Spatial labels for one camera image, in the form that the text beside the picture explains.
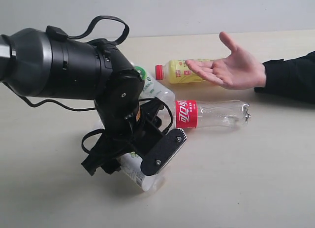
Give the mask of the person's open bare hand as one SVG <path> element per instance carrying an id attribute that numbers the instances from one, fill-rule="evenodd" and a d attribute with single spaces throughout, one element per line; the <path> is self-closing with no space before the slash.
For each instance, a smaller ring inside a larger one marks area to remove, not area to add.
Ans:
<path id="1" fill-rule="evenodd" d="M 187 60 L 188 68 L 203 80 L 229 90 L 265 87 L 265 66 L 227 33 L 220 32 L 219 39 L 230 50 L 229 56 L 208 62 Z"/>

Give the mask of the black jacket sleeve forearm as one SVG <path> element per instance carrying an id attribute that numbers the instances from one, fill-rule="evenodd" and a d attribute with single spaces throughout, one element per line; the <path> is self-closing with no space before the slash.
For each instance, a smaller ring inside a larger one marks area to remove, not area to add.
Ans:
<path id="1" fill-rule="evenodd" d="M 270 94 L 301 102 L 315 102 L 315 53 L 290 60 L 270 60 L 263 63 L 266 74 L 264 87 L 256 87 L 260 94 Z"/>

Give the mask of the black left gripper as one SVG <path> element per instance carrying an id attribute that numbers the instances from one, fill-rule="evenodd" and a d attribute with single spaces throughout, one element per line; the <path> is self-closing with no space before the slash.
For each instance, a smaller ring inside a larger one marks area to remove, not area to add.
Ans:
<path id="1" fill-rule="evenodd" d="M 99 167 L 107 174 L 117 171 L 121 166 L 118 158 L 126 153 L 136 152 L 144 158 L 165 136 L 159 129 L 162 120 L 157 116 L 164 104 L 158 98 L 111 100 L 98 97 L 94 105 L 104 127 L 82 139 L 100 136 L 91 149 L 81 146 L 88 154 L 82 166 L 90 175 Z"/>

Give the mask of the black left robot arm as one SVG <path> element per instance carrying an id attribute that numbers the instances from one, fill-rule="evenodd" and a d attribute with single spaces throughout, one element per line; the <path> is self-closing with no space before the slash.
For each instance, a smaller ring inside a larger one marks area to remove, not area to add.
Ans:
<path id="1" fill-rule="evenodd" d="M 112 174 L 119 157 L 136 152 L 141 171 L 157 174 L 166 163 L 158 152 L 166 139 L 156 118 L 162 103 L 140 104 L 144 81 L 139 72 L 107 40 L 81 42 L 61 29 L 23 29 L 0 37 L 0 81 L 22 99 L 64 98 L 92 100 L 104 128 L 87 150 L 82 166 L 89 174 L 98 168 Z"/>

